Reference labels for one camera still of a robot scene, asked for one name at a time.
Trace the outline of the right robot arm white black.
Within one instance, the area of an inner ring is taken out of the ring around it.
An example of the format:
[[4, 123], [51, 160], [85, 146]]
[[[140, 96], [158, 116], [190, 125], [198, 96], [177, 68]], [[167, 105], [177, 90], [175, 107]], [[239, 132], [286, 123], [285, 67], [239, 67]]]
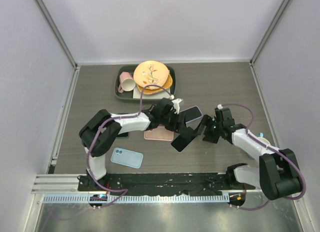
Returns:
[[258, 161], [258, 167], [246, 163], [227, 168], [226, 185], [233, 190], [245, 184], [260, 188], [269, 200], [298, 200], [306, 192], [306, 182], [291, 149], [279, 149], [255, 136], [248, 126], [237, 124], [228, 105], [218, 105], [215, 116], [204, 115], [196, 129], [181, 131], [171, 145], [182, 152], [197, 136], [216, 144], [220, 138], [242, 149]]

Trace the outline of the green phone black screen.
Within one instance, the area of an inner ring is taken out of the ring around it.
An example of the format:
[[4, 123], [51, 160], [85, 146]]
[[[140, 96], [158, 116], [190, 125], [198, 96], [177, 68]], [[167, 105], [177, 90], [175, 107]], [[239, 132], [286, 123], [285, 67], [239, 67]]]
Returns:
[[129, 137], [129, 132], [121, 133], [117, 135], [117, 138], [128, 138], [128, 137]]

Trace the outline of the white phone black screen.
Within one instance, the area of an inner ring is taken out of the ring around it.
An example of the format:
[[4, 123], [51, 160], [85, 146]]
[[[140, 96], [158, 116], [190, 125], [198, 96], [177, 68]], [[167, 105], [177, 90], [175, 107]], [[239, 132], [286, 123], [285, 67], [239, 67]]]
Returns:
[[181, 153], [195, 138], [194, 135], [179, 135], [171, 142], [171, 146]]

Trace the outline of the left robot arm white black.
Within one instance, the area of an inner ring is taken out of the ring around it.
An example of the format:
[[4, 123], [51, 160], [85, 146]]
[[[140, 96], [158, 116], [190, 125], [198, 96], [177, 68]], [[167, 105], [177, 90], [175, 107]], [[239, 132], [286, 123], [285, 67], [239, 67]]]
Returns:
[[186, 132], [185, 118], [180, 113], [183, 100], [180, 98], [163, 98], [148, 109], [137, 113], [111, 114], [100, 110], [80, 130], [79, 137], [87, 149], [87, 174], [91, 177], [89, 186], [100, 192], [107, 184], [105, 154], [113, 145], [119, 134], [147, 131], [164, 126], [175, 133]]

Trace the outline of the pink phone case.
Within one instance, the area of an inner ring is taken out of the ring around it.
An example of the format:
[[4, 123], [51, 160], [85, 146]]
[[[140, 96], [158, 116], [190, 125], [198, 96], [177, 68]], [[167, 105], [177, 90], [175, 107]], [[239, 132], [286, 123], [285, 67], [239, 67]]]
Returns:
[[167, 130], [164, 126], [144, 131], [144, 139], [155, 141], [169, 141], [174, 139], [174, 132]]

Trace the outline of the light blue phone case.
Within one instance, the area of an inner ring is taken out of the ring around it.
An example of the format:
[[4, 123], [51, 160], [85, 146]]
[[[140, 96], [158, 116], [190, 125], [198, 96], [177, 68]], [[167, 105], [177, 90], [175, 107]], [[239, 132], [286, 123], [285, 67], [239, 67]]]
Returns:
[[143, 154], [127, 149], [115, 148], [110, 161], [115, 164], [139, 169], [143, 162]]

